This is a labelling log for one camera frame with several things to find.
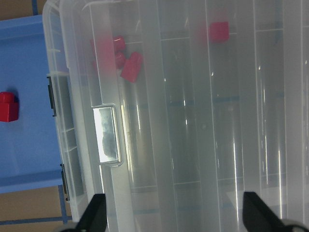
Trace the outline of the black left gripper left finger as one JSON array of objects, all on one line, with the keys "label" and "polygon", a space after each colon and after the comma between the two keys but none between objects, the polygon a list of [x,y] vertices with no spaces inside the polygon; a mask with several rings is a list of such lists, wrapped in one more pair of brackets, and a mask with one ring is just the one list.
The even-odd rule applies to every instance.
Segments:
[{"label": "black left gripper left finger", "polygon": [[95,194],[80,221],[76,232],[104,232],[107,228],[107,206],[105,194]]}]

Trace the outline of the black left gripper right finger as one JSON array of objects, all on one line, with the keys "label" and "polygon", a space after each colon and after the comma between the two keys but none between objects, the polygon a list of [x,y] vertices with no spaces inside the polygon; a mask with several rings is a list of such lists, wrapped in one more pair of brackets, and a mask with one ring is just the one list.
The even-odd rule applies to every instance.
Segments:
[{"label": "black left gripper right finger", "polygon": [[291,232],[294,223],[284,224],[255,193],[243,193],[242,220],[248,232]]}]

